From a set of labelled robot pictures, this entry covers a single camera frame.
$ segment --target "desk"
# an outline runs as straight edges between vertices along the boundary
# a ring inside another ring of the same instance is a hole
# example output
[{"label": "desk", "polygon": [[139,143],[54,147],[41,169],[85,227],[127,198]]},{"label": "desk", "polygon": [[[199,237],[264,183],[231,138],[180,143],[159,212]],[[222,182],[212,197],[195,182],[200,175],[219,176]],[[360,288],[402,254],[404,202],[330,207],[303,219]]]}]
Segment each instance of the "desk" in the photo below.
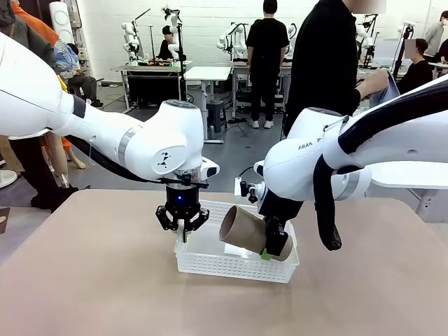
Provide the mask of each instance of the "desk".
[{"label": "desk", "polygon": [[154,214],[165,197],[71,196],[0,267],[0,335],[446,335],[448,248],[399,201],[337,203],[337,252],[306,203],[301,265],[278,284],[179,273]]},{"label": "desk", "polygon": [[433,70],[433,80],[438,78],[438,76],[439,76],[439,71],[438,70],[440,70],[440,72],[443,72],[444,70],[448,70],[448,64],[432,63],[432,62],[429,62],[428,64],[432,65],[434,67],[434,70]]},{"label": "desk", "polygon": [[448,190],[448,164],[414,161],[373,164],[372,182],[385,188],[424,189],[416,213],[425,221],[438,190]]},{"label": "desk", "polygon": [[[283,79],[283,103],[280,104],[279,107],[285,109],[286,104],[288,103],[289,98],[289,90],[291,86],[291,67],[292,63],[283,63],[280,69],[279,77]],[[249,75],[249,67],[246,63],[243,62],[231,62],[230,66],[232,67],[232,100],[233,100],[233,107],[232,107],[232,118],[235,118],[237,113],[237,76],[238,75]]]},{"label": "desk", "polygon": [[[191,64],[192,61],[185,61],[185,70],[186,67]],[[129,113],[134,107],[130,106],[129,98],[127,96],[128,93],[128,87],[127,87],[127,79],[132,78],[132,75],[129,75],[128,72],[147,72],[150,73],[148,76],[138,76],[138,78],[163,78],[166,79],[167,75],[169,76],[175,76],[178,78],[178,89],[179,89],[179,97],[181,96],[181,65],[177,62],[174,63],[174,66],[117,66],[116,68],[111,69],[111,71],[120,72],[121,74],[121,80],[123,85],[123,90],[125,91],[125,103],[126,103],[126,110],[123,111],[124,114]]]},{"label": "desk", "polygon": [[185,74],[186,81],[200,81],[202,91],[202,122],[204,123],[204,143],[224,144],[223,140],[209,140],[207,125],[207,85],[210,84],[210,100],[214,99],[214,82],[223,82],[229,78],[231,68],[228,66],[194,66]]}]

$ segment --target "perforated basket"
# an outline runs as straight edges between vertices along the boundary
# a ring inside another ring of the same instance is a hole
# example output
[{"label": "perforated basket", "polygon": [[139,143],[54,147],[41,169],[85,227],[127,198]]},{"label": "perforated basket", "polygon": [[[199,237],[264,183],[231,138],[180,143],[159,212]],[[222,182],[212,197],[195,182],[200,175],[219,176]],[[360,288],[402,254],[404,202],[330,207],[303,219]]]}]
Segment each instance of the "perforated basket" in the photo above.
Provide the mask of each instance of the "perforated basket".
[{"label": "perforated basket", "polygon": [[[180,272],[216,275],[287,284],[299,265],[297,239],[294,228],[287,222],[285,230],[293,238],[294,248],[283,262],[263,260],[260,255],[237,248],[219,240],[221,223],[234,204],[201,201],[203,208],[210,210],[209,220],[188,238],[184,244],[181,238],[176,243],[176,257]],[[242,206],[244,210],[260,217],[254,206]]]}]

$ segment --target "orange jacket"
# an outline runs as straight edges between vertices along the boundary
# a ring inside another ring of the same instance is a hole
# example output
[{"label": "orange jacket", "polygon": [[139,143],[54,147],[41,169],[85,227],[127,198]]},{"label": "orange jacket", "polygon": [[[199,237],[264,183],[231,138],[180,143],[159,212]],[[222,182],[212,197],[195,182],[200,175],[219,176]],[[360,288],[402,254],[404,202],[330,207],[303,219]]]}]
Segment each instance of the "orange jacket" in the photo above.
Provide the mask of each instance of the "orange jacket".
[{"label": "orange jacket", "polygon": [[23,9],[21,9],[17,2],[12,1],[11,6],[13,7],[14,14],[16,14],[19,18],[22,18],[27,23],[27,25],[29,25],[36,31],[37,34],[47,40],[51,44],[51,46],[55,46],[57,40],[59,39],[59,35],[57,35],[54,30],[49,28],[49,26],[40,21],[38,18],[31,16]]}]

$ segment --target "brown table surface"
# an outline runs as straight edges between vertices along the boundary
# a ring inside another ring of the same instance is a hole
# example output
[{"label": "brown table surface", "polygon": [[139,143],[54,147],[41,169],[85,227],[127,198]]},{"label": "brown table surface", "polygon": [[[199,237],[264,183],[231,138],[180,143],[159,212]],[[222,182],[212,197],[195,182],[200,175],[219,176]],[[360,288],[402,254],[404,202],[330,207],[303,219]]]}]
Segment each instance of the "brown table surface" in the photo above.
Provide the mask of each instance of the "brown table surface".
[{"label": "brown table surface", "polygon": [[[229,194],[202,193],[232,201]],[[447,335],[448,250],[406,205],[337,205],[344,245],[294,220],[286,284],[181,274],[163,192],[76,193],[0,268],[0,335]]]}]

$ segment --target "brown cardboard roll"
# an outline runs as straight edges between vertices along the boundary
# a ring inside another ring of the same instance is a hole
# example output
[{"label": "brown cardboard roll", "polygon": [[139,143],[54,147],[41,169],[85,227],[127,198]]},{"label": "brown cardboard roll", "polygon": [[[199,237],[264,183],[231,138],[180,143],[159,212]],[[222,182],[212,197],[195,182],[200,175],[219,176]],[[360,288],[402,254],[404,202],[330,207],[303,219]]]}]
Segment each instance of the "brown cardboard roll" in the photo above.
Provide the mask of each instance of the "brown cardboard roll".
[{"label": "brown cardboard roll", "polygon": [[[261,254],[266,246],[266,222],[238,206],[233,206],[224,217],[219,239]],[[289,237],[281,255],[271,255],[271,257],[278,261],[285,261],[291,254],[293,245],[293,240]]]}]

